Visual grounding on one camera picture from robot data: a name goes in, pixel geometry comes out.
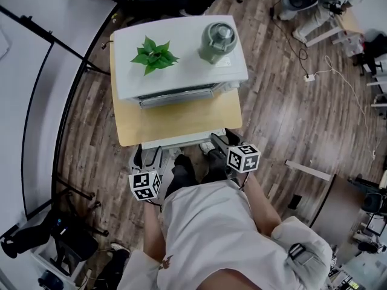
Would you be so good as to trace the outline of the white metal beam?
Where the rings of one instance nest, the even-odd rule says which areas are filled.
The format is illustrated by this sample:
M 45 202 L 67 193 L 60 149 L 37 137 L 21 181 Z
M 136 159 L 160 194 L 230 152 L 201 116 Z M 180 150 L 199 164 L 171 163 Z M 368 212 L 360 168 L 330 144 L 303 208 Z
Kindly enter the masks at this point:
M 296 163 L 294 161 L 286 160 L 285 165 L 291 169 L 296 169 L 301 172 L 307 173 L 309 175 L 315 176 L 319 179 L 323 179 L 324 181 L 330 181 L 332 176 L 330 174 L 321 172 L 319 170 L 312 169 L 311 167 L 304 166 L 302 164 Z

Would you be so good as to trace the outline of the white oven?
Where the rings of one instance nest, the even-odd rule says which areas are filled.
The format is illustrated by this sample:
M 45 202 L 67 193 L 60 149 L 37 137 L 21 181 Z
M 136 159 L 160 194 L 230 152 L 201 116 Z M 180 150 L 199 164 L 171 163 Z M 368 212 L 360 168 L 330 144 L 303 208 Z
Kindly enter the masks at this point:
M 210 89 L 217 83 L 247 80 L 247 66 L 240 42 L 215 65 L 199 56 L 204 29 L 217 22 L 236 28 L 231 15 L 204 15 L 163 19 L 113 32 L 111 54 L 114 66 L 111 67 L 111 76 L 118 99 L 140 102 L 154 95 Z M 168 43 L 169 51 L 178 61 L 145 74 L 146 67 L 132 60 L 147 37 L 156 45 Z

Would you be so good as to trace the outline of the black framed whiteboard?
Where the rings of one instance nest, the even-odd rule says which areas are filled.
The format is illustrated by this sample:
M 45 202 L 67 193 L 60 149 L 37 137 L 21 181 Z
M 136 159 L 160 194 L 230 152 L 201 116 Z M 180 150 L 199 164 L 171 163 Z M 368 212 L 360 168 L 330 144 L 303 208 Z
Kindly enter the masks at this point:
M 51 196 L 70 91 L 112 0 L 0 0 L 0 232 Z

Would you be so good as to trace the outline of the square wooden table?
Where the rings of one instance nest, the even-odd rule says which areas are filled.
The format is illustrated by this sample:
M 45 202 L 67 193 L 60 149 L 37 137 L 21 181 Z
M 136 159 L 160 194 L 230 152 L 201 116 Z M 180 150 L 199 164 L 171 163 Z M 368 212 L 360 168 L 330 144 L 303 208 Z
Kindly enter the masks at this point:
M 109 46 L 112 102 L 121 146 L 242 126 L 236 89 L 213 98 L 142 109 L 119 100 L 115 76 L 114 46 Z

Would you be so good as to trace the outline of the person's white shirt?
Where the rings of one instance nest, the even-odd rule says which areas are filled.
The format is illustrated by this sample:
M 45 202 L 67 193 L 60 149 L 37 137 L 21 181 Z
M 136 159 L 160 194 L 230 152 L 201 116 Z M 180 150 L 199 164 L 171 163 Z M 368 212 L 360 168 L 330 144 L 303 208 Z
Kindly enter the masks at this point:
M 231 180 L 183 187 L 164 201 L 166 255 L 132 253 L 117 290 L 320 290 L 329 244 L 292 216 L 260 233 Z

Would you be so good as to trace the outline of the person's left forearm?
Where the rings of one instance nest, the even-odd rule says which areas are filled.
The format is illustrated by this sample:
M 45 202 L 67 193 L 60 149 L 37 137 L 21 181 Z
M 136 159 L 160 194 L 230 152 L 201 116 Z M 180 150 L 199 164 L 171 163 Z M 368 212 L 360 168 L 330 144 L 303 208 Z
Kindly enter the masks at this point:
M 144 203 L 144 239 L 143 251 L 150 258 L 161 263 L 166 255 L 166 243 L 158 220 L 156 207 Z

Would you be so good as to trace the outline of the person's dark trousers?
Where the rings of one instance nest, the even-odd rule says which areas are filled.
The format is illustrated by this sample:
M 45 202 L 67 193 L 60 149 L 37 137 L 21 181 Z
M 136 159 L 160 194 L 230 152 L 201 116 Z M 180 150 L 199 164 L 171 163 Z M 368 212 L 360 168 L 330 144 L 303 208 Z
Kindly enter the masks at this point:
M 201 180 L 201 184 L 207 184 L 210 182 L 217 182 L 227 180 L 226 163 L 224 161 L 222 153 L 213 148 L 204 153 L 207 156 L 209 163 L 209 169 L 206 176 Z M 174 168 L 172 169 L 174 177 L 167 188 L 165 199 L 173 192 L 183 188 L 199 185 L 196 180 L 194 167 L 190 158 L 186 155 L 180 154 L 177 156 L 174 162 Z

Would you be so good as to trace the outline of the person's right forearm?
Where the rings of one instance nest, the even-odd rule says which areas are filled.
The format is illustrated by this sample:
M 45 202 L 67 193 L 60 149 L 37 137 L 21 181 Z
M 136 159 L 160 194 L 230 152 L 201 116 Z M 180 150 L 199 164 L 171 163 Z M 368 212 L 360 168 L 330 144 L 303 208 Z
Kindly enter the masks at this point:
M 249 202 L 252 218 L 258 231 L 265 236 L 271 236 L 273 230 L 282 221 L 254 176 L 249 176 L 247 179 L 246 185 L 244 186 L 244 193 Z

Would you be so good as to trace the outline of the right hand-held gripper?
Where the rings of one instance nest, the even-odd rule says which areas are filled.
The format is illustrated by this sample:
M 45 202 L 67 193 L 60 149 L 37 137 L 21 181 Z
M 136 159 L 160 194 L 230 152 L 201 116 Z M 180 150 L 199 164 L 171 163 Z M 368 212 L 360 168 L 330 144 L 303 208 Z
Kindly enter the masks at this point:
M 257 170 L 261 157 L 258 148 L 253 144 L 243 144 L 244 138 L 235 130 L 226 128 L 226 137 L 228 144 L 217 134 L 211 133 L 210 135 L 210 141 L 215 149 L 226 157 L 227 176 L 232 179 L 236 178 L 239 173 Z

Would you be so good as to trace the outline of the green shaker bottle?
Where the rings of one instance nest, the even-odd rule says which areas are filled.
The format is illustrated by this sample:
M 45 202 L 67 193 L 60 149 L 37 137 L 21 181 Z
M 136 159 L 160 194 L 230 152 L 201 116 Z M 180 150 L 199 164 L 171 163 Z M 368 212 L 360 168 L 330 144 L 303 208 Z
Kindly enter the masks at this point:
M 214 22 L 203 31 L 199 56 L 210 64 L 218 63 L 236 47 L 237 35 L 233 27 L 226 22 Z

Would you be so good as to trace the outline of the wooden desk with white legs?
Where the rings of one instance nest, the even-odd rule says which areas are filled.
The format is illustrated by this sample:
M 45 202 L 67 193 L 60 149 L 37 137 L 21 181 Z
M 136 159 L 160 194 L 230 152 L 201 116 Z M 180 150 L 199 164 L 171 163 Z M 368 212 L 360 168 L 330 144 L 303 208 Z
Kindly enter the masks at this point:
M 305 46 L 312 47 L 331 37 L 334 39 L 332 44 L 338 44 L 348 37 L 357 35 L 365 37 L 365 30 L 361 28 L 354 12 L 347 9 L 343 15 L 335 15 L 327 20 L 322 28 L 317 29 L 317 33 L 313 33 L 313 38 L 309 38 Z

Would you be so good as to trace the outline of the white keyboard tray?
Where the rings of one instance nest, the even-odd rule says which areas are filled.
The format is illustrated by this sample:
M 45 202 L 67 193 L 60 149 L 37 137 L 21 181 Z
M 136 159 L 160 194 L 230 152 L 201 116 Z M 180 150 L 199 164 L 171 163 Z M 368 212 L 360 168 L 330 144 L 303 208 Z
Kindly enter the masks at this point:
M 181 135 L 172 138 L 165 138 L 161 140 L 148 141 L 141 144 L 143 150 L 158 148 L 159 146 L 164 149 L 171 149 L 175 147 L 186 147 L 200 144 L 210 141 L 210 136 L 215 134 L 217 136 L 223 136 L 226 134 L 226 130 L 216 129 L 208 130 L 205 132 L 199 132 L 195 134 Z

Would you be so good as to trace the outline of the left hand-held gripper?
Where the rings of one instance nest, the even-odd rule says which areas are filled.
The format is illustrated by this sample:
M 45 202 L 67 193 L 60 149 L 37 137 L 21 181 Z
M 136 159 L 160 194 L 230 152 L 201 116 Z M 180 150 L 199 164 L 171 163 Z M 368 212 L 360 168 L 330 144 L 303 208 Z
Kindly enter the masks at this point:
M 129 186 L 136 200 L 153 200 L 157 198 L 161 187 L 160 167 L 163 159 L 163 149 L 161 146 L 157 147 L 151 166 L 144 169 L 142 169 L 142 151 L 142 145 L 139 144 L 132 154 L 132 172 L 129 175 Z

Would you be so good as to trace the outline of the small green potted plant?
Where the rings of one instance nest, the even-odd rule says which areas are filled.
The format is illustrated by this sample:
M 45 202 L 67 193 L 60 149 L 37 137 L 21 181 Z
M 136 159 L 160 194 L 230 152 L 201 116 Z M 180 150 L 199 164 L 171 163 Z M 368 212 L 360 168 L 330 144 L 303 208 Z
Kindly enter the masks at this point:
M 145 67 L 144 76 L 157 69 L 174 66 L 180 58 L 173 55 L 169 51 L 169 47 L 169 41 L 157 45 L 151 38 L 145 36 L 142 47 L 137 47 L 137 55 L 130 62 L 143 65 Z

